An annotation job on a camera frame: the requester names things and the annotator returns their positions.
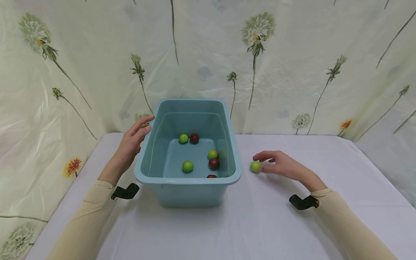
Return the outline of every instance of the beige sleeve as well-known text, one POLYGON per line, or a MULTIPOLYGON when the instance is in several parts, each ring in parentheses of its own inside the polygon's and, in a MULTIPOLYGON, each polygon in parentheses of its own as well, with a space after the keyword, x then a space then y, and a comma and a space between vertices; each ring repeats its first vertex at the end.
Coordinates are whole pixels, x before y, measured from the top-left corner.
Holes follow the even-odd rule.
POLYGON ((47 260, 92 260, 101 230, 116 205, 111 199, 116 187, 96 181, 81 207, 65 228, 47 260))
POLYGON ((324 189, 311 195, 319 200, 316 209, 318 217, 331 230, 351 260, 397 260, 337 192, 324 189))

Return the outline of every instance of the table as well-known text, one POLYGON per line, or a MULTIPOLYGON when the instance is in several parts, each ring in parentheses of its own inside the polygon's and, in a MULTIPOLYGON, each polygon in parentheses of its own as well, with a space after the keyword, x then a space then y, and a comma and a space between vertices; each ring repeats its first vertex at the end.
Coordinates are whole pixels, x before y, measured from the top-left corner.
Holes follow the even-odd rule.
MULTIPOLYGON (((114 154, 123 134, 105 135, 26 257, 44 260, 83 197, 114 154)), ((299 183, 248 170, 262 150, 282 150, 318 173, 400 260, 416 255, 416 210, 351 142, 336 136, 236 135, 241 179, 211 209, 161 207, 143 185, 119 199, 97 243, 97 259, 268 260, 343 259, 314 210, 288 199, 306 197, 299 183)), ((119 182, 136 182, 131 167, 119 182)))

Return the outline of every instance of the backdrop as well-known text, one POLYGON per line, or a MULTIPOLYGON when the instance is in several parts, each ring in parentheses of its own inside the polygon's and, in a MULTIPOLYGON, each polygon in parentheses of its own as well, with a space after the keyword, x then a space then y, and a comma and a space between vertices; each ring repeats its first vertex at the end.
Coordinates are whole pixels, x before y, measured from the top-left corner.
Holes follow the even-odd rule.
POLYGON ((357 142, 415 205, 415 14, 413 0, 0 0, 0 260, 25 257, 105 133, 164 97, 225 100, 237 134, 357 142))

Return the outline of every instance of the left hand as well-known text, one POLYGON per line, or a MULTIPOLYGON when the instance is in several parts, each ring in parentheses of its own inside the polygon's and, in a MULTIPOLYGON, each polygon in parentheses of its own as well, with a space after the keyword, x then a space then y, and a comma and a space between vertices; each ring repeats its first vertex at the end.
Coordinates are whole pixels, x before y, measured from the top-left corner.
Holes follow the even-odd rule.
POLYGON ((107 181, 114 186, 117 185, 120 177, 130 168, 134 158, 140 152, 140 143, 151 130, 151 127, 145 123, 153 119, 154 116, 139 119, 124 133, 119 148, 105 166, 98 178, 99 181, 107 181))

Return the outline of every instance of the finger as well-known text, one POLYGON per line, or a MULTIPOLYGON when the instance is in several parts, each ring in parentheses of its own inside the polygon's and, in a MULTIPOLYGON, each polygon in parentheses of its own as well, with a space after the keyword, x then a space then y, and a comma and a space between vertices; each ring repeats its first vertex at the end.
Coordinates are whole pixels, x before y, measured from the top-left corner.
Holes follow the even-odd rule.
POLYGON ((253 161, 258 161, 260 159, 271 159, 275 157, 275 152, 274 151, 262 151, 259 152, 258 154, 253 156, 253 161))
POLYGON ((275 166, 272 164, 262 165, 260 171, 264 173, 276 173, 275 166))
POLYGON ((142 125, 144 123, 147 123, 149 121, 152 121, 155 118, 155 116, 147 116, 144 118, 140 118, 139 120, 137 120, 132 127, 130 127, 129 130, 127 130, 126 134, 133 136, 137 133, 137 131, 142 127, 142 125))
POLYGON ((144 140, 144 137, 150 132, 152 129, 151 126, 146 126, 144 128, 140 128, 135 135, 133 135, 133 140, 137 142, 138 145, 144 140))

